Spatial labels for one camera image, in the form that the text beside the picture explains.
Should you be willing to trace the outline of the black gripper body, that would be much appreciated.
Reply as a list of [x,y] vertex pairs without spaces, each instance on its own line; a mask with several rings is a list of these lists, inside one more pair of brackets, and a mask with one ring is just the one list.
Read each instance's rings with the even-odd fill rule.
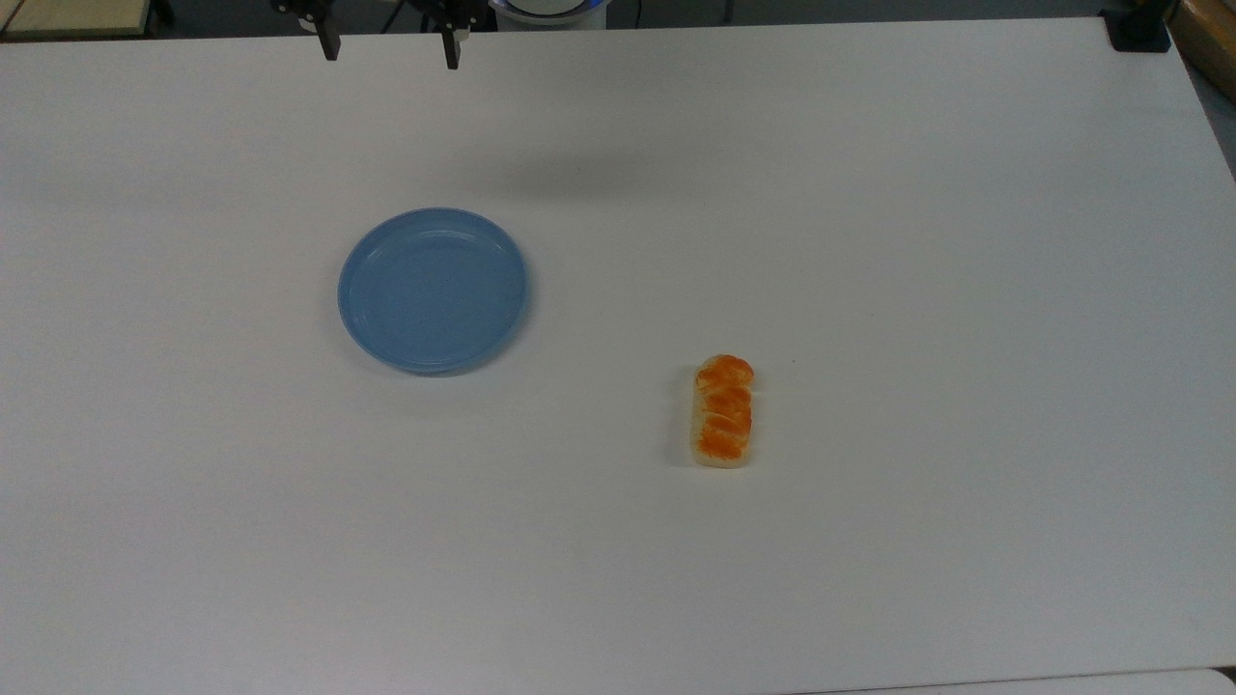
[[[310,30],[337,30],[332,6],[334,1],[274,1],[273,11],[294,14],[297,22]],[[382,30],[389,30],[405,6],[419,14],[421,30],[433,25],[446,30],[472,30],[476,25],[482,25],[489,12],[487,1],[394,1]]]

